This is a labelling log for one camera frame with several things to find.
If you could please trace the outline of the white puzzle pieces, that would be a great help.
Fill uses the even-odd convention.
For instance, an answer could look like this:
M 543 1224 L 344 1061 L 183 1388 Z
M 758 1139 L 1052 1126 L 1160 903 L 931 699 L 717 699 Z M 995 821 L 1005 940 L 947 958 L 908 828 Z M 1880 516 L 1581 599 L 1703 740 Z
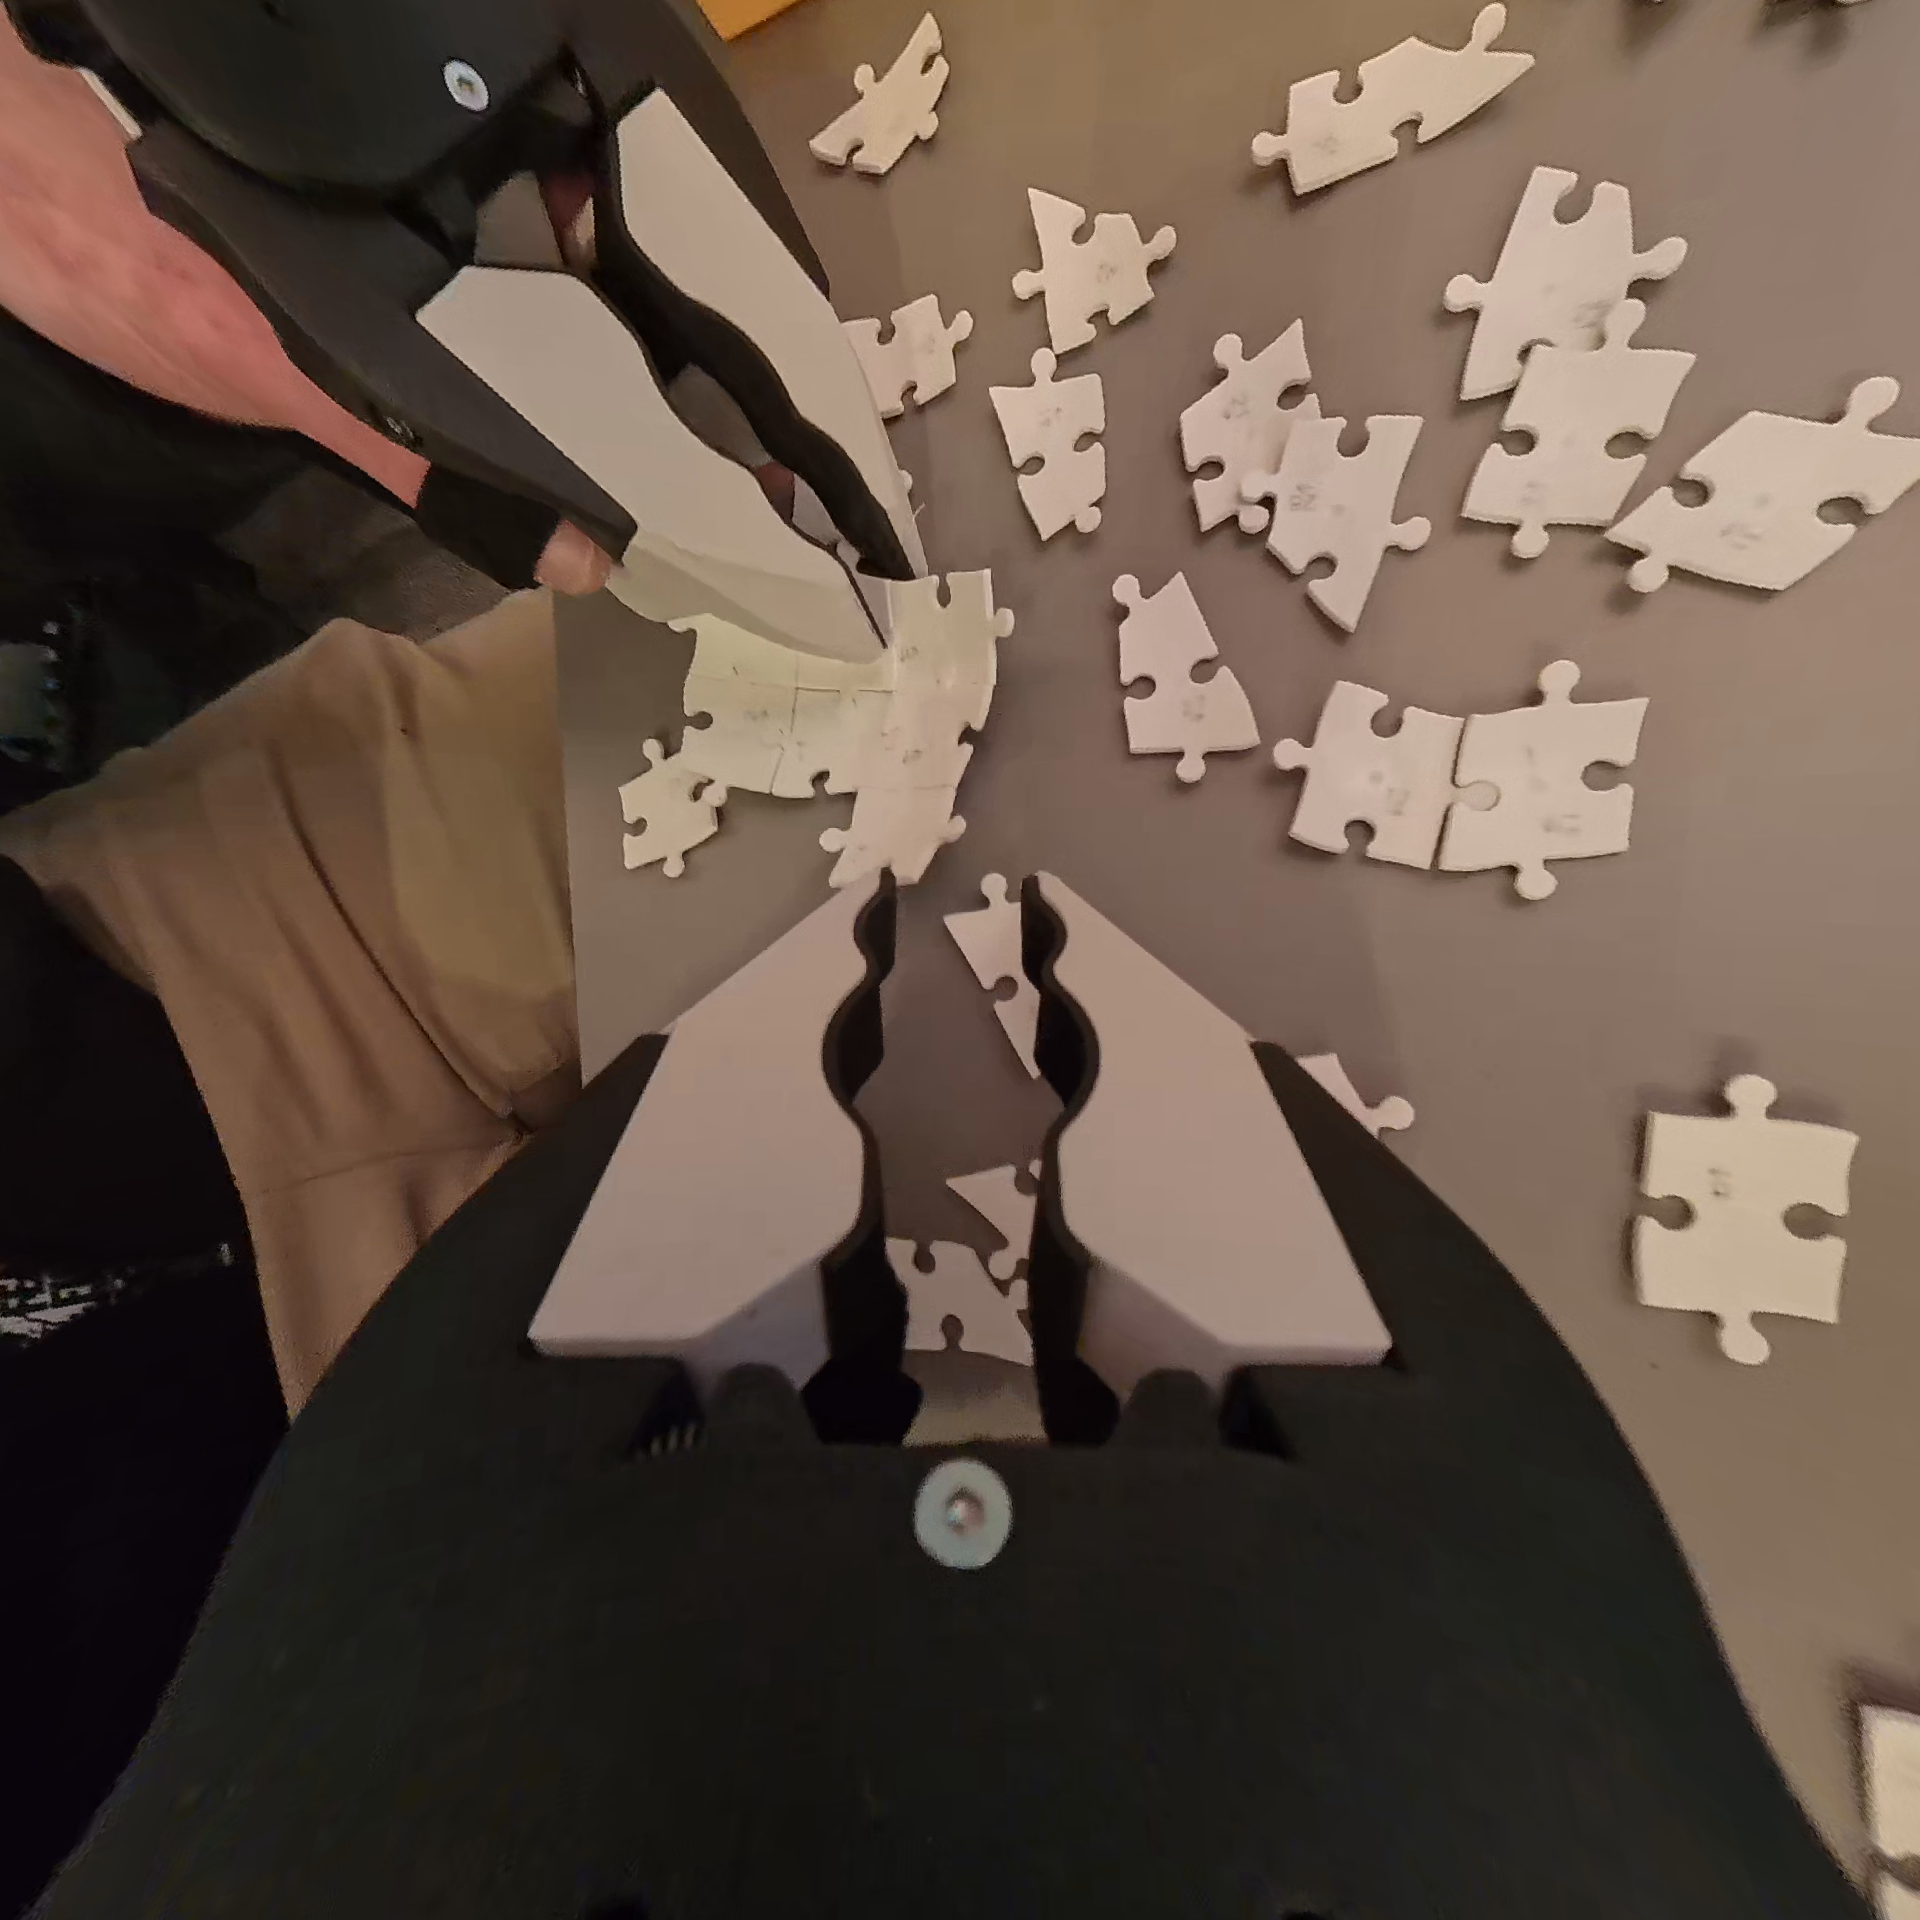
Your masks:
M 1292 76 L 1474 4 L 937 4 L 946 133 L 801 186 L 971 308 L 903 426 L 1021 625 L 951 844 L 1261 1033 L 1597 1287 L 1643 1109 L 1860 1144 L 1917 1282 L 1917 4 L 1508 4 L 1533 76 L 1297 194 Z

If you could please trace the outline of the joined puzzle ball section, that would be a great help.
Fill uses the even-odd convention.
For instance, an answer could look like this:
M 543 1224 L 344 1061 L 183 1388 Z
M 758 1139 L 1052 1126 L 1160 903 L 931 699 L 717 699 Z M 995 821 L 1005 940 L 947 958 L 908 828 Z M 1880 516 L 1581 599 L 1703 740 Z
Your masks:
M 707 613 L 673 621 L 694 637 L 686 725 L 673 749 L 647 740 L 647 769 L 617 791 L 624 866 L 684 874 L 732 794 L 848 794 L 848 821 L 820 836 L 827 885 L 919 883 L 966 832 L 956 794 L 1015 613 L 995 602 L 987 569 L 887 582 L 885 609 L 893 647 L 871 663 L 820 658 Z

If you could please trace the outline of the single white puzzle piece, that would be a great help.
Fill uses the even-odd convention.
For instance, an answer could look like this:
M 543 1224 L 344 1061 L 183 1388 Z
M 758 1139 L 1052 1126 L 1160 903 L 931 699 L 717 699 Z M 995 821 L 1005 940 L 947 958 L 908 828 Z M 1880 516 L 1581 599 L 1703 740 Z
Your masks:
M 979 905 L 947 912 L 941 924 L 979 988 L 992 997 L 995 1021 L 1000 1023 L 1021 1072 L 1042 1076 L 1042 996 L 1021 961 L 1021 903 L 1010 879 L 987 873 L 979 883 Z

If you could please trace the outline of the person's left forearm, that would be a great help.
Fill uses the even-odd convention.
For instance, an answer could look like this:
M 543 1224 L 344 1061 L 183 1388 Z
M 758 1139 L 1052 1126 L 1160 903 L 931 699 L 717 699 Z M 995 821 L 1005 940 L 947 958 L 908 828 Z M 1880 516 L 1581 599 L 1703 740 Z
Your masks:
M 499 598 L 294 435 L 138 395 L 4 318 L 4 811 L 333 615 L 424 641 Z

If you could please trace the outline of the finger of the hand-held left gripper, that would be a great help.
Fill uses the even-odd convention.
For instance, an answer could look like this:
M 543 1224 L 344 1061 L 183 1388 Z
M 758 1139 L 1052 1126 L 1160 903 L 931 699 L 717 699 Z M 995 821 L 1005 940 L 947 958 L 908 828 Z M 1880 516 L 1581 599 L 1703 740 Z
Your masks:
M 919 576 L 919 522 L 865 370 L 809 255 L 666 83 L 602 143 L 596 276 L 648 347 L 698 369 L 860 563 Z
M 806 657 L 878 658 L 852 569 L 678 416 L 637 335 L 584 279 L 459 269 L 417 320 L 634 520 L 611 573 L 634 613 L 666 625 L 718 615 Z

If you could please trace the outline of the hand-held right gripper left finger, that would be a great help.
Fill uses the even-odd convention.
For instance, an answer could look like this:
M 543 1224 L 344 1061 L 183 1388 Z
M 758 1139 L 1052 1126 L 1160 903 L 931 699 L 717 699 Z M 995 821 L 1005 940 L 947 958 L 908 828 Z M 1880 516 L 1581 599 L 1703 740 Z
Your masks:
M 903 1439 L 904 1287 L 856 1106 L 882 1061 L 898 883 L 852 883 L 657 1044 L 531 1318 L 543 1357 L 779 1374 L 822 1439 Z

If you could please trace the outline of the person's left hand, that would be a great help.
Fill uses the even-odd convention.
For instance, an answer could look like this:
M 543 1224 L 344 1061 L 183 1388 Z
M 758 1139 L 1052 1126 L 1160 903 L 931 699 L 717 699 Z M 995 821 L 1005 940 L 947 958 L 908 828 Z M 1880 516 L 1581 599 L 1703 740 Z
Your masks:
M 317 466 L 415 510 L 426 459 L 306 377 L 235 279 L 142 202 L 128 133 L 4 17 L 4 548 L 79 520 L 216 527 Z

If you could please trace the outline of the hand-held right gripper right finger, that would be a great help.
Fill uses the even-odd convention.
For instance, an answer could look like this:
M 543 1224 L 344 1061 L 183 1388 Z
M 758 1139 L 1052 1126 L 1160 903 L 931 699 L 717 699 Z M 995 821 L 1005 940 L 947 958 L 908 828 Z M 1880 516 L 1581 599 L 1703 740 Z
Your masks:
M 1057 874 L 1021 883 L 1021 968 L 1060 1105 L 1029 1244 L 1044 1434 L 1106 1439 L 1152 1374 L 1220 1401 L 1390 1357 L 1252 1038 Z

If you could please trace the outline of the person's tan trousers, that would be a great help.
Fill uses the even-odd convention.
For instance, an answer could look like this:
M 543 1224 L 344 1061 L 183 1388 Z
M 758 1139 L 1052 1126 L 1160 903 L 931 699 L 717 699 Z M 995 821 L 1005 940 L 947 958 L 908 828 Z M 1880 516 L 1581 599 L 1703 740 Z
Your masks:
M 297 1411 L 396 1271 L 584 1087 L 557 598 L 420 642 L 333 621 L 18 808 L 4 854 L 157 990 Z

